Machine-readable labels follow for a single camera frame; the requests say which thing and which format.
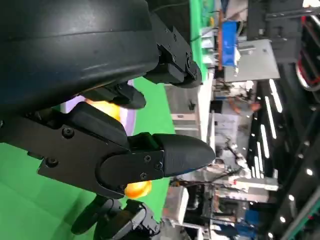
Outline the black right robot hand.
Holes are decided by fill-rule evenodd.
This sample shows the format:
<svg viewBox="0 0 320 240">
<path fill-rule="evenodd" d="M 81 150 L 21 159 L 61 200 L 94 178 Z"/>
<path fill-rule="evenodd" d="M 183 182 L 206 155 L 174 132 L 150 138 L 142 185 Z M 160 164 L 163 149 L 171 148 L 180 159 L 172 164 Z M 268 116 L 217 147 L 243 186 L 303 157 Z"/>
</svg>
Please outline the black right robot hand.
<svg viewBox="0 0 320 240">
<path fill-rule="evenodd" d="M 86 233 L 93 225 L 95 240 L 151 240 L 161 231 L 160 222 L 143 202 L 128 199 L 125 208 L 113 198 L 96 195 L 74 221 L 74 235 Z"/>
</svg>

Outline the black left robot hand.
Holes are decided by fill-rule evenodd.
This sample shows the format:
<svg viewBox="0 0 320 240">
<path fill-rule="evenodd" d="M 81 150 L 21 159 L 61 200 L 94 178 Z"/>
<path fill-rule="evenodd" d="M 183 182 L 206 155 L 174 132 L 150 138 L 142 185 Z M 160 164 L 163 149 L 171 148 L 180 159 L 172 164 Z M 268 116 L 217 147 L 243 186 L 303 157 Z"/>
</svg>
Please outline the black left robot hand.
<svg viewBox="0 0 320 240">
<path fill-rule="evenodd" d="M 195 88 L 202 74 L 190 45 L 144 0 L 3 0 L 0 3 L 0 140 L 40 159 L 38 173 L 120 199 L 131 183 L 208 166 L 213 149 L 167 133 L 128 136 L 123 125 L 77 96 L 142 109 L 128 84 Z"/>
</svg>

